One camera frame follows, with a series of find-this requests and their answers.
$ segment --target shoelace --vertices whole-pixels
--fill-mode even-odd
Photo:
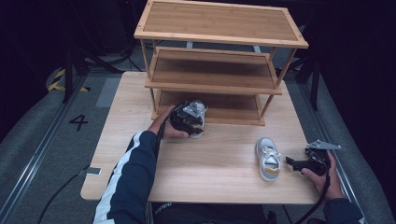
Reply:
[[[202,115],[205,114],[205,112],[206,112],[206,110],[207,110],[208,108],[209,108],[209,106],[208,106],[207,108],[205,108],[205,110],[201,110],[201,108],[197,108],[199,117],[202,117]]]
[[[279,157],[280,153],[276,153],[276,151],[272,147],[264,147],[262,152],[265,155],[265,160],[268,161],[269,158],[273,157],[276,162],[269,162],[269,163],[280,163]]]

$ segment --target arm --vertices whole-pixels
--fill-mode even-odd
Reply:
[[[341,191],[340,179],[336,172],[335,159],[330,152],[328,154],[331,167],[329,170],[330,186],[326,192],[326,204],[323,209],[326,221],[328,224],[359,224],[359,220],[363,218],[361,210],[356,204],[351,203],[345,198],[343,191]],[[317,191],[321,193],[326,180],[325,175],[316,175],[306,168],[302,172],[314,183]]]
[[[146,204],[151,191],[156,160],[157,132],[170,106],[150,125],[147,131],[134,135],[121,157],[96,207],[93,223],[146,223]],[[164,137],[188,137],[166,124]]]

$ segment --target person's right hand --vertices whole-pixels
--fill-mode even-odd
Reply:
[[[166,116],[168,116],[168,114],[172,111],[172,109],[174,107],[175,107],[174,105],[170,105],[154,121],[152,121],[151,125],[148,127],[148,131],[158,134],[158,131],[161,128],[161,124],[163,123],[163,120],[166,118]],[[174,127],[172,127],[169,120],[167,120],[165,123],[165,130],[163,133],[163,137],[164,138],[170,138],[170,137],[187,138],[187,137],[189,137],[189,135],[186,132],[176,130]]]
[[[329,155],[331,167],[329,170],[330,186],[326,192],[325,203],[331,199],[345,198],[343,191],[341,191],[340,178],[336,172],[337,163],[335,162],[332,153],[328,151],[327,154]],[[314,183],[319,193],[323,191],[323,186],[326,182],[326,175],[319,176],[307,168],[304,168],[302,173]]]

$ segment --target white sneaker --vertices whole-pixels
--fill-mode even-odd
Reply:
[[[259,139],[256,152],[260,161],[260,176],[265,181],[275,181],[280,172],[280,153],[274,142],[266,137]]]

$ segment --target white stripe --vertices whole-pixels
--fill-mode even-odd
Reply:
[[[116,168],[114,168],[114,175],[111,176],[110,181],[107,185],[107,188],[102,195],[102,199],[99,202],[99,204],[96,206],[96,213],[95,213],[95,219],[93,221],[93,224],[114,223],[113,219],[111,219],[111,220],[107,219],[107,213],[110,211],[110,208],[111,208],[110,201],[111,201],[111,198],[113,197],[113,194],[116,192],[116,187],[117,187],[117,184],[121,177],[121,171],[122,171],[123,165],[126,162],[128,162],[129,158],[131,157],[132,150],[134,150],[135,148],[140,146],[140,141],[139,141],[140,134],[142,134],[142,132],[134,135],[134,146],[121,157],[119,163],[117,163]]]

